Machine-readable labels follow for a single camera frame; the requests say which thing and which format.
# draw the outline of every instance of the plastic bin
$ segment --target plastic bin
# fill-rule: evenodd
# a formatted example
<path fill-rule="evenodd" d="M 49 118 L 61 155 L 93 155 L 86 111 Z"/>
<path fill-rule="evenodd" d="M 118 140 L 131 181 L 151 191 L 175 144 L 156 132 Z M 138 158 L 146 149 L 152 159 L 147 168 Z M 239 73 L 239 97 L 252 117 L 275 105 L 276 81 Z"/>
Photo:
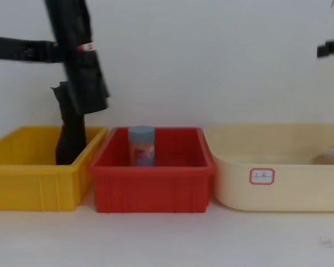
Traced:
<path fill-rule="evenodd" d="M 0 139 L 0 210 L 69 211 L 91 184 L 87 165 L 107 129 L 88 127 L 71 165 L 55 165 L 60 127 L 23 127 Z"/>
<path fill-rule="evenodd" d="M 248 211 L 334 211 L 334 165 L 309 165 L 334 145 L 334 124 L 213 125 L 204 133 L 222 204 Z"/>
<path fill-rule="evenodd" d="M 116 128 L 91 163 L 98 212 L 204 212 L 212 158 L 199 128 L 156 128 L 155 166 L 129 166 L 127 128 Z"/>

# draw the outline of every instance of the cream plastic bin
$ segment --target cream plastic bin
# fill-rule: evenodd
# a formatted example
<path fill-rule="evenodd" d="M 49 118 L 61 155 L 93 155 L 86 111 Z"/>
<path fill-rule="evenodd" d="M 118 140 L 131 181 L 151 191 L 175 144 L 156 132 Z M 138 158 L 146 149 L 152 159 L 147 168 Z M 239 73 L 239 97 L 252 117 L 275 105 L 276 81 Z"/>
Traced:
<path fill-rule="evenodd" d="M 334 124 L 212 125 L 204 133 L 222 204 L 248 211 L 334 211 L 334 165 L 309 165 L 334 145 Z"/>

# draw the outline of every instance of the white wall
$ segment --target white wall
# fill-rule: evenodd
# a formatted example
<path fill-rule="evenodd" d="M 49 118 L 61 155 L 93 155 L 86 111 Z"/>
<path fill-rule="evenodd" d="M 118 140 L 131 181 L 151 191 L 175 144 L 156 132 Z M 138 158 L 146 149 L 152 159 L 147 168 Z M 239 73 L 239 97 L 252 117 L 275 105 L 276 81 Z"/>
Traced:
<path fill-rule="evenodd" d="M 333 122 L 332 0 L 88 0 L 110 108 L 87 124 Z M 0 0 L 0 36 L 53 39 L 43 0 Z M 0 61 L 0 135 L 60 124 L 61 65 Z"/>

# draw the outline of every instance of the plastic jar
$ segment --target plastic jar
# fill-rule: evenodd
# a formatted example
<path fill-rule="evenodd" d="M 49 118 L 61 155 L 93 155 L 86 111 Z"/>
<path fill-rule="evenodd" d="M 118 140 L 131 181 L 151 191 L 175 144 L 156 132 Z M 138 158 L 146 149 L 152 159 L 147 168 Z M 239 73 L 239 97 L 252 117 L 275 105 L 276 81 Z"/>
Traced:
<path fill-rule="evenodd" d="M 334 146 L 311 159 L 313 165 L 334 165 Z"/>
<path fill-rule="evenodd" d="M 130 165 L 155 165 L 155 129 L 151 126 L 129 128 Z"/>

